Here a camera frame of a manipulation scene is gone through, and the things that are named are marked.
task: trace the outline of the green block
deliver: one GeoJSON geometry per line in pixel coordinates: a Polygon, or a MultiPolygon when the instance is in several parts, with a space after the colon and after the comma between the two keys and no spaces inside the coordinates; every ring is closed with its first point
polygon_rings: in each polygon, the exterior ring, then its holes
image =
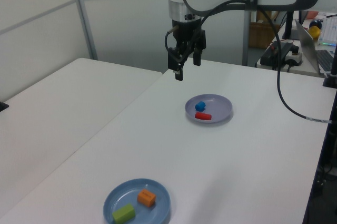
{"type": "Polygon", "coordinates": [[[131,204],[127,204],[112,213],[115,224],[123,224],[136,216],[135,209],[131,204]]]}

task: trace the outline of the desk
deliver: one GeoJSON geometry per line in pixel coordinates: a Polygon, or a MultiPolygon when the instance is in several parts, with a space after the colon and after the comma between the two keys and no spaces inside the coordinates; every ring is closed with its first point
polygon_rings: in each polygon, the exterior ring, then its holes
{"type": "MultiPolygon", "coordinates": [[[[104,223],[107,195],[135,178],[167,188],[170,224],[301,224],[326,124],[283,106],[276,71],[188,60],[184,73],[183,82],[163,74],[0,224],[104,223]],[[190,121],[185,102],[204,93],[231,100],[231,120],[190,121]]],[[[284,98],[298,112],[328,119],[335,90],[322,81],[285,74],[284,98]]]]}
{"type": "Polygon", "coordinates": [[[162,74],[78,59],[0,113],[0,217],[162,74]]]}
{"type": "MultiPolygon", "coordinates": [[[[322,18],[325,18],[325,16],[318,15],[315,19],[320,20],[322,18]]],[[[303,26],[308,28],[311,21],[312,20],[305,20],[304,23],[303,23],[303,26]]],[[[279,30],[279,37],[280,37],[280,39],[282,39],[282,35],[284,34],[284,30],[285,30],[285,24],[279,30]]],[[[293,42],[293,41],[292,40],[285,40],[285,41],[282,41],[282,42],[293,42]]],[[[299,47],[299,52],[302,53],[300,41],[294,41],[294,45],[298,46],[299,47]]],[[[317,42],[316,42],[316,50],[328,50],[328,51],[333,51],[333,53],[334,53],[335,47],[333,47],[333,46],[317,45],[317,42]]],[[[260,60],[258,60],[258,62],[256,63],[256,67],[258,67],[260,69],[269,69],[269,70],[272,68],[272,67],[269,67],[269,66],[261,65],[260,60]]],[[[284,65],[284,66],[281,67],[281,71],[283,71],[283,72],[286,72],[287,69],[288,69],[288,65],[284,65]]],[[[308,61],[308,59],[305,57],[304,54],[302,54],[302,64],[300,66],[293,66],[293,67],[291,67],[290,70],[289,70],[289,72],[290,73],[295,73],[295,74],[301,74],[301,75],[310,75],[310,76],[316,76],[316,77],[323,77],[323,75],[317,74],[316,70],[311,65],[311,63],[308,61]]]]}

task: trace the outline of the laptop screen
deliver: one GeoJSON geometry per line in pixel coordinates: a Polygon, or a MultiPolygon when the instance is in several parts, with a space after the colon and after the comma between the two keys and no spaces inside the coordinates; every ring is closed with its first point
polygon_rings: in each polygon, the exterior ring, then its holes
{"type": "Polygon", "coordinates": [[[314,67],[316,72],[320,73],[314,40],[297,20],[295,20],[295,22],[299,33],[302,52],[304,56],[308,59],[308,61],[311,63],[311,65],[314,67]]]}

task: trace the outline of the laptop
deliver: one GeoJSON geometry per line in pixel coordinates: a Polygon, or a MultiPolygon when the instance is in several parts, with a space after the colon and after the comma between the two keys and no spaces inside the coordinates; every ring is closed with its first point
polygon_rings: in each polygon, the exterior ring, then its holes
{"type": "Polygon", "coordinates": [[[297,20],[295,20],[295,22],[304,56],[308,59],[318,74],[330,72],[333,55],[327,50],[316,51],[313,38],[297,20]]]}

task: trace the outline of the black power strip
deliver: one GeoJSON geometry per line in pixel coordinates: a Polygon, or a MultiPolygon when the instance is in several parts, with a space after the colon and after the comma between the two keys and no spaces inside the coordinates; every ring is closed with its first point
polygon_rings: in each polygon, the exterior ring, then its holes
{"type": "MultiPolygon", "coordinates": [[[[290,51],[291,47],[293,46],[292,43],[289,42],[281,42],[281,62],[284,64],[284,59],[287,53],[290,51]]],[[[263,53],[261,57],[261,65],[270,66],[274,69],[277,68],[277,42],[274,41],[263,53]]]]}

